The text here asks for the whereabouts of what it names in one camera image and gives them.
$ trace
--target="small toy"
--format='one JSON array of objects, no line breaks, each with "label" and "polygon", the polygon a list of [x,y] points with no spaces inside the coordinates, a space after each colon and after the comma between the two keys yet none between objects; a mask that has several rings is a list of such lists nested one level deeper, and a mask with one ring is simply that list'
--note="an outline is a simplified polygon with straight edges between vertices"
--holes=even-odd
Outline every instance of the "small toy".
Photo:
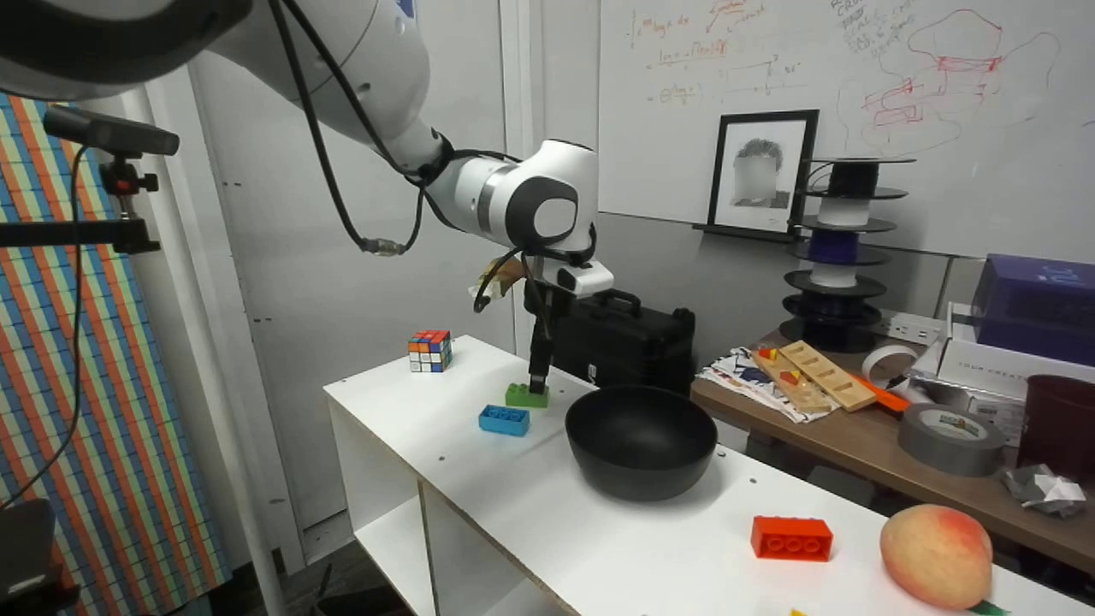
[{"label": "small toy", "polygon": [[548,409],[548,389],[534,394],[529,382],[510,382],[507,386],[507,405],[510,409]]},{"label": "small toy", "polygon": [[804,518],[753,518],[757,558],[830,562],[833,531],[824,521]]},{"label": "small toy", "polygon": [[492,435],[525,437],[525,435],[529,435],[529,412],[488,405],[488,409],[480,412],[480,428],[484,428],[484,432],[492,432]]},{"label": "small toy", "polygon": [[444,372],[451,363],[451,333],[420,330],[410,344],[410,372]]}]

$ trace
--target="desk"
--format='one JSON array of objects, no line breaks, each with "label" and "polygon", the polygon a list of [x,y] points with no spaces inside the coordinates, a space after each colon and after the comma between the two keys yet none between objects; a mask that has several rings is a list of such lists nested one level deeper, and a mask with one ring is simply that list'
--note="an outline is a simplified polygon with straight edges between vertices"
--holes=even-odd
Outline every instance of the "desk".
[{"label": "desk", "polygon": [[[557,371],[529,437],[484,435],[484,405],[525,378],[525,359],[457,339],[449,372],[394,359],[327,386],[355,542],[415,612],[932,612],[887,580],[881,513],[733,448],[679,501],[624,502],[588,489],[566,412],[591,386]],[[833,562],[753,558],[757,513],[824,518]],[[994,603],[1009,612],[1091,612],[1015,571],[994,580]]]},{"label": "desk", "polygon": [[995,539],[1095,576],[1091,513],[1083,521],[1044,521],[1042,513],[1020,509],[994,476],[937,474],[897,446],[902,421],[895,416],[859,412],[833,416],[810,426],[792,426],[783,416],[708,379],[691,382],[691,402],[718,421],[780,437],[792,448],[889,486],[895,494],[969,509]]}]

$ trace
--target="colorful fabric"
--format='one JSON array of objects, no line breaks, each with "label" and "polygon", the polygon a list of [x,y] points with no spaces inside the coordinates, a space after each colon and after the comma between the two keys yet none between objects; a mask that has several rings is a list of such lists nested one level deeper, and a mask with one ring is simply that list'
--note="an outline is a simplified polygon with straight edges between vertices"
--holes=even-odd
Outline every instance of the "colorful fabric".
[{"label": "colorful fabric", "polygon": [[[70,223],[77,146],[40,113],[0,97],[0,223]],[[117,221],[97,159],[80,174],[83,221]],[[230,576],[132,259],[86,248],[83,421],[28,494],[60,513],[77,612],[168,612]],[[70,432],[74,291],[74,248],[0,249],[0,501]]]}]

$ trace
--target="robotic arm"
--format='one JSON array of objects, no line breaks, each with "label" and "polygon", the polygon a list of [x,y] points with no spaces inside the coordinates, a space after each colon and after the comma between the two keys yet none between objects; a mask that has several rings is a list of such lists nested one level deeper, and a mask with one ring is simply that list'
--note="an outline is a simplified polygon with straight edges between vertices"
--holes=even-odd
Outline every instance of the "robotic arm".
[{"label": "robotic arm", "polygon": [[[596,252],[596,159],[548,140],[525,160],[458,154],[420,124],[427,52],[394,0],[283,0],[339,62],[372,134],[296,32],[314,117],[380,152],[433,195],[436,216],[531,256],[529,276],[585,298],[612,287]],[[193,62],[201,47],[245,65],[303,104],[271,4],[259,0],[4,0],[0,89],[30,100],[89,100],[140,85]]]}]

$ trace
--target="framed portrait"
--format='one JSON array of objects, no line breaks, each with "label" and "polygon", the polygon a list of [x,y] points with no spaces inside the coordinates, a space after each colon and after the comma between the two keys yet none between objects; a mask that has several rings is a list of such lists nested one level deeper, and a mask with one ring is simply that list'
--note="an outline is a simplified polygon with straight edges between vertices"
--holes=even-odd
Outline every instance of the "framed portrait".
[{"label": "framed portrait", "polygon": [[819,111],[718,117],[708,230],[793,240],[814,130]]}]

